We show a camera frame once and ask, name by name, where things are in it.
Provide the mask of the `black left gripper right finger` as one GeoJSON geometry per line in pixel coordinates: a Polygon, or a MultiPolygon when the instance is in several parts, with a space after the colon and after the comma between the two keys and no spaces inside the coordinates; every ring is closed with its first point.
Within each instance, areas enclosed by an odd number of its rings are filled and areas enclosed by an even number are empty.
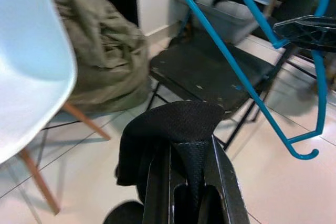
{"type": "Polygon", "coordinates": [[[204,165],[202,224],[249,224],[233,165],[212,135],[204,165]]]}

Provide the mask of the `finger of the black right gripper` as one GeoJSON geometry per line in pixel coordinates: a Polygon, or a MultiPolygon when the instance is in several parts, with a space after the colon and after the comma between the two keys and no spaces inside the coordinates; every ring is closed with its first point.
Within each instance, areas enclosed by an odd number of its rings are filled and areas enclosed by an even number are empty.
{"type": "Polygon", "coordinates": [[[336,17],[302,16],[276,23],[273,30],[300,48],[336,51],[336,17]]]}

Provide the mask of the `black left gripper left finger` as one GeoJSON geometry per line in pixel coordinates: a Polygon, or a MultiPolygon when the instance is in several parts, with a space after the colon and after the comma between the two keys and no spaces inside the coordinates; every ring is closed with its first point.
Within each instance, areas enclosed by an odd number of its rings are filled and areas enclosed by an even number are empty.
{"type": "Polygon", "coordinates": [[[163,143],[150,163],[142,224],[193,224],[191,143],[163,143]]]}

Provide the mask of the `blue clothes hanger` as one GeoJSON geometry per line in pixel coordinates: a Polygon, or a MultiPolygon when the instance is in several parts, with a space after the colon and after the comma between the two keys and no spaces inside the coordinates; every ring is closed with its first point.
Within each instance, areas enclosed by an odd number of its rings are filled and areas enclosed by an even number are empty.
{"type": "MultiPolygon", "coordinates": [[[[310,139],[312,137],[318,136],[322,134],[323,128],[324,128],[324,122],[325,122],[325,113],[326,113],[326,105],[327,105],[327,83],[325,79],[325,70],[324,70],[324,64],[322,59],[322,54],[318,50],[312,51],[312,57],[314,60],[314,65],[316,69],[317,74],[317,83],[318,83],[318,117],[317,117],[317,124],[316,129],[314,131],[305,133],[303,135],[295,136],[292,138],[286,138],[283,131],[275,121],[275,119],[272,117],[270,112],[268,111],[267,107],[265,106],[264,102],[260,99],[259,95],[256,93],[255,89],[251,85],[251,83],[248,81],[247,77],[239,67],[238,63],[224,44],[224,42],[220,39],[218,33],[215,31],[213,26],[209,23],[207,18],[204,16],[203,12],[198,8],[198,6],[195,4],[194,0],[185,0],[190,9],[194,12],[196,17],[199,19],[203,27],[206,29],[208,34],[211,36],[212,40],[216,44],[216,46],[219,48],[233,71],[235,72],[236,76],[239,78],[240,82],[243,84],[245,89],[248,91],[252,99],[256,102],[256,104],[259,106],[261,112],[264,114],[272,128],[275,130],[289,153],[301,160],[310,160],[315,158],[319,151],[317,149],[313,149],[311,153],[309,154],[299,154],[292,145],[296,142],[304,141],[307,139],[310,139]]],[[[259,23],[261,29],[269,39],[269,41],[272,43],[273,47],[278,49],[286,44],[289,43],[288,40],[279,40],[274,32],[272,31],[270,25],[266,21],[265,17],[257,7],[257,5],[254,3],[253,0],[243,0],[244,3],[247,5],[251,13],[253,14],[255,20],[259,23]]]]}

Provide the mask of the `navy T-shirt white lettering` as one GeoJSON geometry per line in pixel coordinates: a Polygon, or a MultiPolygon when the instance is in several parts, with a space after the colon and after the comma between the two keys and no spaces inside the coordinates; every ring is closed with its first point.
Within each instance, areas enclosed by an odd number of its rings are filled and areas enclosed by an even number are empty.
{"type": "Polygon", "coordinates": [[[144,206],[150,163],[154,152],[163,143],[191,143],[193,210],[196,210],[205,191],[204,165],[214,130],[223,118],[221,107],[197,101],[177,101],[143,112],[123,130],[117,183],[134,186],[140,204],[144,206]]]}

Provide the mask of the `black folding chair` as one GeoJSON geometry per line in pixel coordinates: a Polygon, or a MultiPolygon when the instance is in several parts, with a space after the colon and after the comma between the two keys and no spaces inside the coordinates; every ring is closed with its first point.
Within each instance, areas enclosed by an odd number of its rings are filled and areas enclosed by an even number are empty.
{"type": "MultiPolygon", "coordinates": [[[[280,68],[298,52],[294,45],[286,46],[272,65],[231,44],[227,48],[239,67],[263,100],[280,68]]],[[[182,32],[168,47],[150,60],[150,74],[183,100],[215,103],[225,109],[224,119],[233,116],[250,99],[235,72],[208,33],[182,32]]]]}

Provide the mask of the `olive green cloth sack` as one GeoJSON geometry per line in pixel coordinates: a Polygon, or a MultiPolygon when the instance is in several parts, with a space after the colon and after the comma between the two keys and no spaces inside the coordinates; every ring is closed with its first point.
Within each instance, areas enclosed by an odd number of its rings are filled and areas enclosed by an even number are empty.
{"type": "Polygon", "coordinates": [[[149,47],[138,27],[108,0],[54,0],[77,61],[69,102],[79,109],[116,112],[150,93],[149,47]]]}

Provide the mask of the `white shell chair wooden legs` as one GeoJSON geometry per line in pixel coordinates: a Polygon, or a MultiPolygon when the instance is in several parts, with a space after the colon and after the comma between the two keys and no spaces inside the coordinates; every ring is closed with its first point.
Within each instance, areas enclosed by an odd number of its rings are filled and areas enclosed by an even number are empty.
{"type": "Polygon", "coordinates": [[[110,139],[69,102],[76,80],[75,52],[54,0],[0,0],[0,164],[20,156],[54,214],[59,205],[28,144],[62,109],[110,139]]]}

